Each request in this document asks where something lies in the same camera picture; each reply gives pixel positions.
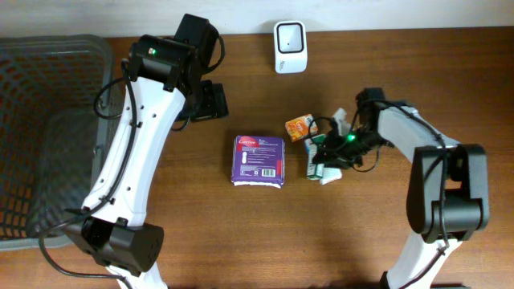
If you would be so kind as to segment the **green gum pack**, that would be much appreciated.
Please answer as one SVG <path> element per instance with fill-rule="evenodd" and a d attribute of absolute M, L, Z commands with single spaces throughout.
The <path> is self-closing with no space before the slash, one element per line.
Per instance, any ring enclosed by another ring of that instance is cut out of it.
<path fill-rule="evenodd" d="M 314 164 L 313 158 L 317 154 L 317 145 L 322 144 L 325 134 L 319 134 L 304 141 L 304 146 L 308 154 L 307 179 L 321 180 L 324 174 L 323 164 Z"/>

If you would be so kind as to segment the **orange small box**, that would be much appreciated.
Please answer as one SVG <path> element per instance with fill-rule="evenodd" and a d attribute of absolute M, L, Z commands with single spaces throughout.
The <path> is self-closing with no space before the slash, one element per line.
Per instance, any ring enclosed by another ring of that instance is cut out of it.
<path fill-rule="evenodd" d="M 287 121 L 285 128 L 292 142 L 303 140 L 308 134 L 314 136 L 318 133 L 318 127 L 311 114 Z"/>

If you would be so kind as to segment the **purple sanitary pad pack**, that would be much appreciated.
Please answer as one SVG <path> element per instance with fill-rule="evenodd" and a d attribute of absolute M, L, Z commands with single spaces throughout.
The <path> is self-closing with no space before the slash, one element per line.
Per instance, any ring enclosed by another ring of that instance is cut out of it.
<path fill-rule="evenodd" d="M 284 140 L 273 136 L 236 136 L 231 167 L 235 185 L 281 189 L 285 180 Z"/>

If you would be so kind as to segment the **white green medicine box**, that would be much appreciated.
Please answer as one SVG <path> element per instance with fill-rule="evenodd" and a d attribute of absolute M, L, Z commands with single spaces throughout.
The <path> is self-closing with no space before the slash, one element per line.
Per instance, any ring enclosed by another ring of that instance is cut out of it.
<path fill-rule="evenodd" d="M 332 181 L 337 181 L 342 178 L 341 169 L 338 168 L 323 168 L 323 176 L 320 179 L 322 185 L 326 185 Z"/>

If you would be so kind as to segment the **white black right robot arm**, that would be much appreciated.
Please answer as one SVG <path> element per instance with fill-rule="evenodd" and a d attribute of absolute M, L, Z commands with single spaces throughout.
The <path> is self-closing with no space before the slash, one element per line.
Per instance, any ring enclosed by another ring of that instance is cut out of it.
<path fill-rule="evenodd" d="M 429 288 L 448 257 L 490 219 L 487 154 L 462 144 L 424 120 L 404 100 L 388 100 L 381 88 L 356 96 L 350 125 L 329 118 L 323 140 L 311 140 L 316 165 L 360 170 L 362 158 L 383 147 L 411 163 L 406 197 L 410 235 L 397 262 L 382 273 L 381 288 Z"/>

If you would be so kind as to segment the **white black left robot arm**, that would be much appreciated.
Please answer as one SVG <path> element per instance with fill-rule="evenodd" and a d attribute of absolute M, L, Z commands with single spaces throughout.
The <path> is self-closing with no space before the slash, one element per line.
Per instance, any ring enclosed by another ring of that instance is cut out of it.
<path fill-rule="evenodd" d="M 81 207 L 68 209 L 53 231 L 63 232 L 123 288 L 163 288 L 157 257 L 164 230 L 148 224 L 149 189 L 171 132 L 227 116 L 214 71 L 225 45 L 205 18 L 186 14 L 173 37 L 143 35 L 121 63 L 124 110 L 104 166 Z"/>

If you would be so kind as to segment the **white barcode scanner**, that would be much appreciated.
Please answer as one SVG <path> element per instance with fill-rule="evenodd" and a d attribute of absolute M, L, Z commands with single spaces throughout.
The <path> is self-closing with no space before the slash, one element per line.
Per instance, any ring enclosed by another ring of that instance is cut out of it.
<path fill-rule="evenodd" d="M 308 64 L 305 26 L 301 21 L 281 21 L 274 25 L 275 71 L 279 74 L 301 73 Z"/>

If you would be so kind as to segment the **grey plastic mesh basket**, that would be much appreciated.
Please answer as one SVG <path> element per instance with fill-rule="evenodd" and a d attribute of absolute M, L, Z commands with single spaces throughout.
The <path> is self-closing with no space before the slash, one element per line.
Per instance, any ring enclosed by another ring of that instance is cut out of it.
<path fill-rule="evenodd" d="M 95 35 L 1 41 L 1 248 L 49 248 L 104 165 L 124 97 L 112 48 Z"/>

